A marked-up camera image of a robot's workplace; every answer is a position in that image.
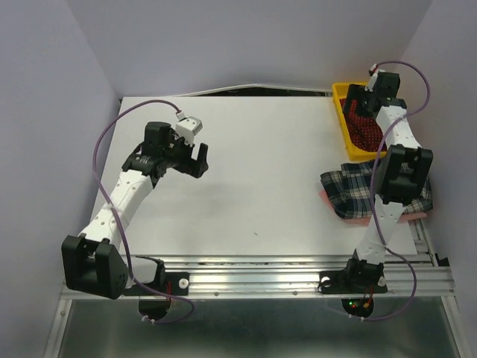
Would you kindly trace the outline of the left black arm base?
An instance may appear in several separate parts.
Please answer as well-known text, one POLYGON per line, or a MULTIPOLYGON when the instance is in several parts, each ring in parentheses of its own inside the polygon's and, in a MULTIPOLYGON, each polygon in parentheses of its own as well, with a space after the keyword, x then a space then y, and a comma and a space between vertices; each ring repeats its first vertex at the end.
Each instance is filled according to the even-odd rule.
POLYGON ((195 311, 195 304, 188 298, 190 273, 168 271, 163 260, 139 257, 147 265, 135 271, 141 284, 129 279, 122 295, 144 296, 138 301, 142 320, 153 325, 173 324, 188 319, 195 311))

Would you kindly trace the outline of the yellow plastic bin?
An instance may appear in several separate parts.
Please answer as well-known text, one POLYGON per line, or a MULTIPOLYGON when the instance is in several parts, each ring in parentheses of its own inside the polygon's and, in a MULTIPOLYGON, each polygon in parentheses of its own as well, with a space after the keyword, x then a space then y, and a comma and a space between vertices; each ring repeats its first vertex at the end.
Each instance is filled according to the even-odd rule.
POLYGON ((343 112, 349 85, 350 83, 332 85, 332 101, 335 105, 345 148, 352 161, 373 160, 376 158, 376 149, 382 140, 383 132, 372 116, 357 114, 356 100, 352 100, 348 113, 343 112))

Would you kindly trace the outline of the pink skirt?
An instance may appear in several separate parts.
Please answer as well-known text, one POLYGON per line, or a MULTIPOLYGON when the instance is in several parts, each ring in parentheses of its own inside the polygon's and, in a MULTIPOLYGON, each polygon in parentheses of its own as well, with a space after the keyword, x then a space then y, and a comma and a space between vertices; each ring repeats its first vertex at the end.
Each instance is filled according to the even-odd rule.
MULTIPOLYGON (((328 199, 328 196, 326 194, 325 190, 321 190, 318 193, 318 196, 322 200, 322 202, 331 210, 332 213, 335 213, 331 202, 328 199)), ((401 217, 399 218, 399 222, 409 222, 413 220, 418 220, 418 219, 424 219, 427 217, 426 213, 412 213, 412 214, 402 214, 401 217)), ((344 219, 344 222, 347 224, 358 224, 361 226, 367 226, 370 222, 370 218, 363 218, 363 219, 344 219)))

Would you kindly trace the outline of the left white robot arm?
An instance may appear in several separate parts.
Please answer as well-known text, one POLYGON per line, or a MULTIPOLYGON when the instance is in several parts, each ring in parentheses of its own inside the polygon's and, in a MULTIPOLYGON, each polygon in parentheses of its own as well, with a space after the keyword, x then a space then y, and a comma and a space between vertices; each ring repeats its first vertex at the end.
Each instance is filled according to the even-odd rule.
POLYGON ((200 178, 208 169, 208 147, 200 144, 192 156, 201 120, 189 116, 175 126, 149 122, 143 141, 127 157, 112 192, 92 221, 78 236, 67 236, 61 245, 63 269, 69 289, 117 299, 135 285, 132 259, 123 242, 125 231, 141 203, 168 169, 200 178))

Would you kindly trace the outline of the aluminium rail frame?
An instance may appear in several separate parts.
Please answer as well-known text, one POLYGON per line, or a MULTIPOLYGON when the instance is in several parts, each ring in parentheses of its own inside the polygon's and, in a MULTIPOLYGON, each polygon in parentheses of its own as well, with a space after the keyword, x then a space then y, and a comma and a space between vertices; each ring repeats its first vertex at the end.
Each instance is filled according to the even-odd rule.
POLYGON ((138 296, 117 301, 63 289, 47 357, 470 357, 450 267, 423 223, 408 224, 416 254, 389 257, 388 292, 374 295, 376 322, 345 314, 320 291, 322 272, 342 256, 166 258, 190 274, 195 313, 153 326, 138 296))

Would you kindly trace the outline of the plaid skirt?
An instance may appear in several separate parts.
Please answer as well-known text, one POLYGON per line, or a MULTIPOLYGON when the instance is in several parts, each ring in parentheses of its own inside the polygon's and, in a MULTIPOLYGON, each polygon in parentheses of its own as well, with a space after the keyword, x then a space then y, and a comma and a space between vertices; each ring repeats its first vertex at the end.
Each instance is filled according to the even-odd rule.
MULTIPOLYGON (((320 175, 323 190, 326 191, 335 214, 341 219, 363 219, 372 217, 370 207, 370 180, 373 161, 343 163, 339 170, 320 175)), ((405 208, 403 214, 427 213, 433 209, 430 182, 424 183, 418 198, 405 208)))

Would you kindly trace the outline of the red polka dot skirt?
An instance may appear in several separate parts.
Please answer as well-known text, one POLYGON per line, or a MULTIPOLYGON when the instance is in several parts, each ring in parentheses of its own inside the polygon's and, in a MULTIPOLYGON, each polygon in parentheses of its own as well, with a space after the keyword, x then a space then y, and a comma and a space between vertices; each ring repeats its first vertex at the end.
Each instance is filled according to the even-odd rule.
POLYGON ((376 152, 382 140, 382 130, 372 116, 344 114, 351 143, 366 152, 376 152))

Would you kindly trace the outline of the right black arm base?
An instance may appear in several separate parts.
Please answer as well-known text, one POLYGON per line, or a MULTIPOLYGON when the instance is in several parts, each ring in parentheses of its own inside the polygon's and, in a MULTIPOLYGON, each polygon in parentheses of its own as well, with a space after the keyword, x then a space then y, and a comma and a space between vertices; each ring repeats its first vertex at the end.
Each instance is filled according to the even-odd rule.
POLYGON ((324 295, 361 295, 360 298, 343 298, 342 306, 351 316, 369 318, 374 309, 373 296, 388 291, 383 273, 382 263, 374 265, 351 258, 341 270, 322 271, 317 291, 324 295))

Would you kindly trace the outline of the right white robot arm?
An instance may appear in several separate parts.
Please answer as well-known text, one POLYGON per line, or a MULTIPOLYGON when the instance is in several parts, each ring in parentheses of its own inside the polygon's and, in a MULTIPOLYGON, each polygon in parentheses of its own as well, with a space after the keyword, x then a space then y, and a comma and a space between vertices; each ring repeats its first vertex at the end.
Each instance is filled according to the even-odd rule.
POLYGON ((357 101, 360 114, 371 115, 382 130, 379 151, 371 175, 372 218, 362 241, 343 273, 352 290, 384 286, 385 252, 405 208, 421 194, 433 153, 415 139, 408 123, 404 100, 398 98, 400 77, 381 69, 370 71, 365 86, 352 85, 347 100, 357 101))

